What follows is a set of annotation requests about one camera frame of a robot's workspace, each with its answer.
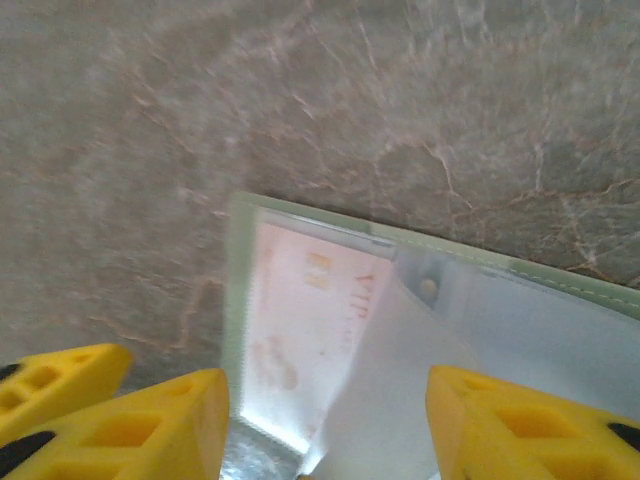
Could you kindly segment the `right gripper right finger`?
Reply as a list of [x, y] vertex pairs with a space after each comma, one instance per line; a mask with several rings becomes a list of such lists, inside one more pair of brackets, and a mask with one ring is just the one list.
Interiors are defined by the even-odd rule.
[[640, 423], [459, 367], [429, 371], [441, 480], [640, 480]]

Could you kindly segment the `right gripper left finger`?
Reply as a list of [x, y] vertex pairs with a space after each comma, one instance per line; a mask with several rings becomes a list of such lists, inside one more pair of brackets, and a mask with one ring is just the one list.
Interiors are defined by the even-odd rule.
[[229, 425], [221, 369], [41, 424], [0, 448], [0, 480], [219, 480]]

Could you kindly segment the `white card pink print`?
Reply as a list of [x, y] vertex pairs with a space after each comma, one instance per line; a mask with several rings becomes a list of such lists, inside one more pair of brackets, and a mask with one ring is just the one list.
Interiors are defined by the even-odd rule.
[[307, 451], [392, 271], [395, 248], [319, 224], [257, 227], [240, 417]]

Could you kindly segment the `green card holder wallet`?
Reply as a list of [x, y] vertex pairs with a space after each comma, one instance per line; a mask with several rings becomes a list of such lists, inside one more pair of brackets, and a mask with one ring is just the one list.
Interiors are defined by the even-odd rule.
[[[640, 292], [504, 255], [256, 194], [230, 205], [222, 364], [235, 419], [321, 480], [439, 476], [425, 416], [440, 361], [640, 420]], [[392, 244], [392, 271], [336, 397], [304, 453], [240, 417], [256, 231], [275, 218]]]

